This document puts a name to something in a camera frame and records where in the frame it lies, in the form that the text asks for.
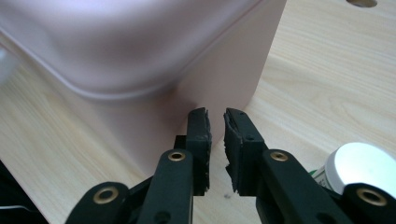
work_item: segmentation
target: pink plastic container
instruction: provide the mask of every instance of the pink plastic container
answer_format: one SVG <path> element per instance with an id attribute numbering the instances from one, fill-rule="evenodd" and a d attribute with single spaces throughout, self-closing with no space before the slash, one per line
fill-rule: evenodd
<path id="1" fill-rule="evenodd" d="M 0 0 L 1 41 L 151 174 L 190 110 L 209 110 L 216 141 L 248 103 L 285 2 Z"/>

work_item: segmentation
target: brass rivet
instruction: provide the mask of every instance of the brass rivet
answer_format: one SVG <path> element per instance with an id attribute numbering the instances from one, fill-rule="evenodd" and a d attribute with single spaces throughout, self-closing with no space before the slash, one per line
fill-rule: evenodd
<path id="1" fill-rule="evenodd" d="M 362 200 L 375 206 L 385 206 L 388 203 L 384 196 L 371 189 L 358 189 L 357 193 Z"/>
<path id="2" fill-rule="evenodd" d="M 182 161 L 186 158 L 186 155 L 182 152 L 172 152 L 169 153 L 168 159 L 170 161 Z"/>
<path id="3" fill-rule="evenodd" d="M 119 191 L 115 187 L 104 187 L 95 193 L 93 201 L 98 204 L 111 203 L 118 196 Z"/>
<path id="4" fill-rule="evenodd" d="M 286 160 L 289 159 L 288 156 L 285 153 L 278 152 L 278 151 L 272 152 L 271 153 L 271 158 L 276 160 L 276 161 L 286 161 Z"/>

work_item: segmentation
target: white cap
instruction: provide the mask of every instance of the white cap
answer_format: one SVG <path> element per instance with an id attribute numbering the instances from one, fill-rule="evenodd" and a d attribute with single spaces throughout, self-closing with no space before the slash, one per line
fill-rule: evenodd
<path id="1" fill-rule="evenodd" d="M 325 170 L 332 189 L 339 194 L 348 184 L 365 183 L 396 198 L 396 160 L 378 147 L 345 144 L 330 155 Z"/>

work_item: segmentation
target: light wood surface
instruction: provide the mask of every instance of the light wood surface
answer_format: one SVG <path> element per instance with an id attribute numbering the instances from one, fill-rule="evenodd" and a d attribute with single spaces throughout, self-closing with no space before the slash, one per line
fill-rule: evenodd
<path id="1" fill-rule="evenodd" d="M 272 148 L 308 171 L 348 142 L 396 155 L 396 2 L 289 0 L 258 89 L 245 109 Z M 20 67 L 0 87 L 0 159 L 50 223 L 64 223 L 94 185 L 143 176 Z M 253 198 L 234 194 L 222 142 L 211 189 L 194 198 L 194 223 L 260 223 Z"/>

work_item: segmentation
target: container lid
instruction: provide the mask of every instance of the container lid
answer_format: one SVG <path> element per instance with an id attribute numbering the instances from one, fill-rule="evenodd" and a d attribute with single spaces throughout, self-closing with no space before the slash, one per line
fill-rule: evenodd
<path id="1" fill-rule="evenodd" d="M 396 198 L 396 160 L 384 150 L 363 143 L 348 143 L 334 151 L 325 164 L 335 192 L 352 183 L 365 183 Z"/>
<path id="2" fill-rule="evenodd" d="M 166 89 L 262 0 L 3 0 L 0 32 L 72 91 L 135 98 Z"/>

